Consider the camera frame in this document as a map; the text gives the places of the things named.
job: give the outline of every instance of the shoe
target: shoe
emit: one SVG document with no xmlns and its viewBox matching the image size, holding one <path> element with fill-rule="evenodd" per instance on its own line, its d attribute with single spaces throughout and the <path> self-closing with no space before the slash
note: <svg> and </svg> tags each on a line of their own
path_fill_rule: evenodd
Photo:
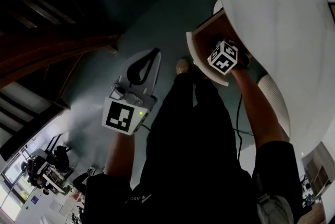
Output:
<svg viewBox="0 0 335 224">
<path fill-rule="evenodd" d="M 95 168 L 93 166 L 91 166 L 88 170 L 87 173 L 89 174 L 89 176 L 93 176 L 95 172 Z"/>
<path fill-rule="evenodd" d="M 176 66 L 177 75 L 182 73 L 188 73 L 189 71 L 189 62 L 187 59 L 179 59 Z"/>
<path fill-rule="evenodd" d="M 105 174 L 105 168 L 103 168 L 103 169 L 100 171 L 99 175 L 101 175 L 101 174 Z"/>
</svg>

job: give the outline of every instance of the wooden beam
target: wooden beam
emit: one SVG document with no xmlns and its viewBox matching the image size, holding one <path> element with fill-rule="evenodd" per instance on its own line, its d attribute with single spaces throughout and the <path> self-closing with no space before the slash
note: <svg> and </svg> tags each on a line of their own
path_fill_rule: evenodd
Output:
<svg viewBox="0 0 335 224">
<path fill-rule="evenodd" d="M 34 111 L 32 111 L 32 110 L 30 110 L 30 109 L 22 106 L 21 104 L 15 102 L 14 100 L 12 100 L 11 98 L 9 98 L 8 96 L 6 96 L 5 94 L 3 94 L 1 92 L 0 92 L 0 98 L 2 98 L 4 101 L 10 103 L 14 107 L 16 107 L 16 108 L 24 111 L 25 113 L 27 113 L 27 114 L 29 114 L 31 116 L 34 116 L 34 117 L 38 116 L 38 113 L 36 113 L 36 112 L 34 112 Z"/>
<path fill-rule="evenodd" d="M 63 14 L 58 9 L 54 8 L 52 5 L 48 4 L 44 0 L 37 0 L 37 1 L 40 2 L 42 5 L 44 5 L 46 8 L 50 9 L 51 11 L 53 11 L 55 14 L 57 14 L 61 18 L 63 18 L 64 20 L 66 20 L 68 23 L 70 23 L 70 24 L 74 24 L 75 23 L 75 21 L 72 20 L 70 17 L 68 17 L 67 15 Z"/>
<path fill-rule="evenodd" d="M 116 28 L 90 25 L 55 25 L 24 30 L 0 37 L 0 88 L 61 60 L 116 47 L 121 37 Z"/>
<path fill-rule="evenodd" d="M 14 18 L 16 18 L 19 22 L 21 22 L 23 25 L 25 25 L 27 28 L 31 29 L 31 28 L 37 28 L 37 26 L 32 23 L 30 20 L 28 20 L 27 18 L 25 18 L 24 16 L 20 15 L 18 12 L 16 12 L 15 10 L 12 10 L 11 8 L 9 8 L 8 6 L 6 6 L 5 4 L 3 4 L 2 2 L 0 2 L 0 7 L 6 11 L 8 14 L 10 14 L 11 16 L 13 16 Z"/>
<path fill-rule="evenodd" d="M 28 122 L 24 121 L 20 117 L 17 117 L 16 115 L 12 114 L 11 112 L 7 111 L 5 108 L 0 107 L 0 111 L 7 115 L 9 118 L 13 119 L 14 121 L 18 122 L 19 124 L 22 124 L 23 126 L 26 125 Z"/>
<path fill-rule="evenodd" d="M 82 59 L 82 54 L 76 55 L 36 70 L 16 82 L 35 94 L 63 106 L 64 104 L 60 104 L 62 94 Z"/>
<path fill-rule="evenodd" d="M 1 122 L 0 122 L 0 128 L 10 133 L 12 136 L 16 135 L 16 131 L 14 131 L 13 129 L 11 129 L 10 127 L 6 126 L 5 124 Z"/>
<path fill-rule="evenodd" d="M 8 161 L 14 154 L 23 148 L 34 135 L 63 111 L 63 108 L 52 104 L 45 111 L 41 112 L 38 117 L 23 126 L 16 132 L 15 136 L 10 138 L 0 148 L 2 158 L 4 158 L 5 161 Z"/>
<path fill-rule="evenodd" d="M 20 0 L 23 2 L 25 5 L 30 7 L 32 10 L 34 10 L 37 14 L 40 14 L 42 17 L 47 19 L 48 21 L 58 25 L 62 24 L 58 19 L 53 17 L 51 14 L 49 14 L 47 11 L 45 11 L 43 8 L 39 7 L 37 4 L 33 3 L 31 0 Z"/>
</svg>

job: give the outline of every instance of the sleeve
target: sleeve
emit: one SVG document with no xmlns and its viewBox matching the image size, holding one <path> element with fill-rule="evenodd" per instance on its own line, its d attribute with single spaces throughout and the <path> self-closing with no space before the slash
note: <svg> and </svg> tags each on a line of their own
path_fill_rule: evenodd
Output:
<svg viewBox="0 0 335 224">
<path fill-rule="evenodd" d="M 301 216 L 303 194 L 293 146 L 284 141 L 262 145 L 256 153 L 253 179 L 256 178 L 265 193 L 287 200 L 294 223 L 297 223 Z"/>
<path fill-rule="evenodd" d="M 87 179 L 83 224 L 104 223 L 125 204 L 131 194 L 128 181 L 123 177 L 96 175 Z"/>
</svg>

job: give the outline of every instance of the window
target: window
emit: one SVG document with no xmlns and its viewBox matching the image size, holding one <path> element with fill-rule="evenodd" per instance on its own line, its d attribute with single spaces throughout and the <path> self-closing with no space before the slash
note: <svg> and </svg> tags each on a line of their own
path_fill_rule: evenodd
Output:
<svg viewBox="0 0 335 224">
<path fill-rule="evenodd" d="M 9 164 L 9 166 L 3 172 L 6 178 L 10 181 L 10 183 L 15 184 L 19 176 L 22 174 L 21 164 L 22 162 L 26 162 L 26 158 L 23 155 L 18 154 L 13 161 Z"/>
<path fill-rule="evenodd" d="M 29 153 L 23 149 L 0 175 L 0 207 L 13 221 L 35 189 L 28 183 L 28 175 L 23 176 L 21 170 L 21 164 L 29 158 Z"/>
<path fill-rule="evenodd" d="M 23 203 L 13 193 L 9 193 L 1 208 L 7 214 L 7 216 L 15 221 L 22 206 Z"/>
</svg>

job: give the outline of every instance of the desk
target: desk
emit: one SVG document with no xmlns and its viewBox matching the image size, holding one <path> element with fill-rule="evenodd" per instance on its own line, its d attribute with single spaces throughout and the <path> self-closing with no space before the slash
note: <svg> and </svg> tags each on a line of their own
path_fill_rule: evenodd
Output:
<svg viewBox="0 0 335 224">
<path fill-rule="evenodd" d="M 56 190 L 58 190 L 60 193 L 65 193 L 59 186 L 57 186 L 56 183 L 54 183 L 52 181 L 52 179 L 50 179 L 47 175 L 43 174 L 42 175 L 47 181 L 49 184 L 51 184 Z"/>
<path fill-rule="evenodd" d="M 327 0 L 222 0 L 235 32 L 278 85 L 296 156 L 335 114 L 335 25 Z"/>
</svg>

